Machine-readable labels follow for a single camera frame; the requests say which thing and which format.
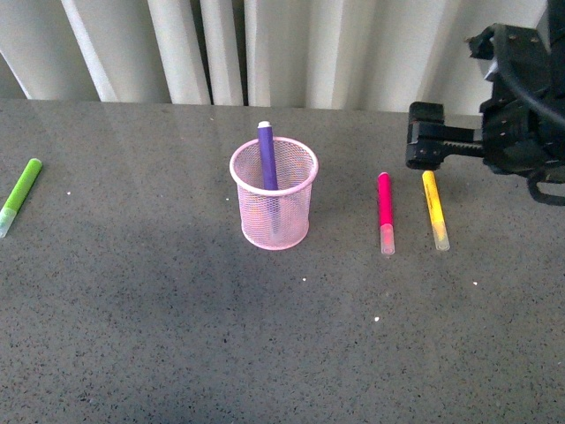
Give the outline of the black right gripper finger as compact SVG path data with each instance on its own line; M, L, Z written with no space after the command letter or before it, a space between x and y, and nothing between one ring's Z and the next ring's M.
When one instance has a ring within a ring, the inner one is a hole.
M442 104L412 103L409 107L406 166L413 170L438 170L450 155L483 158L481 130L446 125Z

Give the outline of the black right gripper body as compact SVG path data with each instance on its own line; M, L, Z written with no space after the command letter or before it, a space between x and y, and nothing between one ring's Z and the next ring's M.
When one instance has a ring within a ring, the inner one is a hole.
M498 174L564 174L564 3L547 4L549 43L535 28L493 24L468 40L492 96L480 106L484 162Z

